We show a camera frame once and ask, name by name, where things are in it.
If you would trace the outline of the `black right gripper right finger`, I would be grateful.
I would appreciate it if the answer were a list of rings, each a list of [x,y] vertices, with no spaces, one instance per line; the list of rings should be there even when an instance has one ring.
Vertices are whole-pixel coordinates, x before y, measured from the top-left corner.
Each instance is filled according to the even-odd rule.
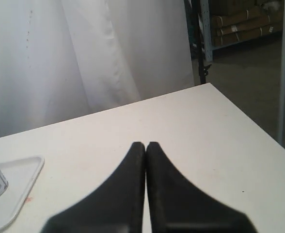
[[[146,149],[146,181],[154,233],[254,233],[242,212],[193,185],[158,142]]]

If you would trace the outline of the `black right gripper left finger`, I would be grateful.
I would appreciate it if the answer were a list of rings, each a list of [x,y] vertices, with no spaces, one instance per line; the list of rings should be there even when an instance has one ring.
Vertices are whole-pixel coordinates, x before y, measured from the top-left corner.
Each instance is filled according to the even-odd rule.
[[[51,217],[44,233],[140,233],[145,195],[145,147],[132,143],[116,170],[90,195]]]

